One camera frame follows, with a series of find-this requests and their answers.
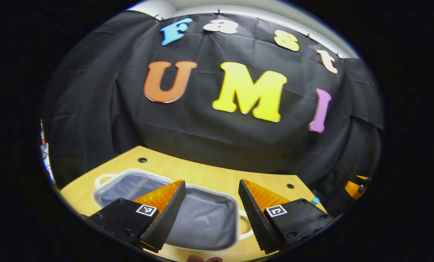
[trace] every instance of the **letter u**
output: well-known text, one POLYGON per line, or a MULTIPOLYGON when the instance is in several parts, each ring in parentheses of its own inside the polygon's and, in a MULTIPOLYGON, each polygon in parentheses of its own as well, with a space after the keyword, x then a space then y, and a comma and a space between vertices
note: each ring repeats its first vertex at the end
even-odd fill
POLYGON ((179 61, 175 64, 178 71, 175 76, 175 82, 168 91, 160 89, 160 82, 162 81, 165 69, 169 68, 171 63, 166 61, 157 61, 149 64, 149 73, 147 74, 144 83, 144 95, 152 101, 161 103, 172 103, 180 99, 186 89, 189 75, 197 64, 191 61, 179 61))

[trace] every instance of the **screw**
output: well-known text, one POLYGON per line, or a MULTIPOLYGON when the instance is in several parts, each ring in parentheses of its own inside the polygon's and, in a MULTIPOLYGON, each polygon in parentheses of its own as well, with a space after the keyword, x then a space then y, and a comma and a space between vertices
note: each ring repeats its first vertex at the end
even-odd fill
POLYGON ((286 236, 287 237, 294 237, 295 235, 297 235, 298 234, 298 232, 296 232, 296 231, 291 231, 291 232, 289 232, 286 236))

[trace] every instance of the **letter i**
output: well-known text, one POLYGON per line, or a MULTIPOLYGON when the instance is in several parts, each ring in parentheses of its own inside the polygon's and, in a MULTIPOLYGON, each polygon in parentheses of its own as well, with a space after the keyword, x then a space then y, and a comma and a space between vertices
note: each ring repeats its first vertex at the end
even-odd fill
POLYGON ((315 117, 313 121, 309 124, 309 130, 316 133, 322 133, 325 130, 325 118, 327 116, 327 109, 329 107, 329 102, 332 100, 332 97, 325 90, 317 88, 315 91, 319 96, 319 100, 317 101, 317 110, 315 111, 315 117))

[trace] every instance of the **letter m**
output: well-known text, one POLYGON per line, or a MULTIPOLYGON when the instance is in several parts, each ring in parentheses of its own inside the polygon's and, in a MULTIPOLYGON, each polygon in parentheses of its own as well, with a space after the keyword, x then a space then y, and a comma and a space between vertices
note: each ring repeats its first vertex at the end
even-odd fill
POLYGON ((241 113, 249 113, 259 101, 258 106, 252 111, 255 117, 272 122, 280 121, 280 95, 283 85, 288 81, 284 75, 266 71, 254 83, 243 64, 225 62, 220 67, 225 71, 225 77, 220 96, 212 103, 213 108, 235 112, 236 105, 233 101, 236 95, 241 113))

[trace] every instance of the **blue letter f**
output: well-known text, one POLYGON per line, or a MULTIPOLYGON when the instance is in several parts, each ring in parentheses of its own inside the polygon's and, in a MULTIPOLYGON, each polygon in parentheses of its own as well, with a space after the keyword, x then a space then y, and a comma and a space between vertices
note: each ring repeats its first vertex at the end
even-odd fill
POLYGON ((185 18, 183 20, 180 20, 176 23, 172 23, 171 25, 167 25, 166 27, 160 29, 160 31, 163 32, 164 40, 162 41, 162 46, 168 45, 169 43, 172 43, 173 41, 176 41, 184 36, 182 33, 178 33, 178 31, 186 31, 187 30, 187 24, 192 22, 191 18, 185 18))

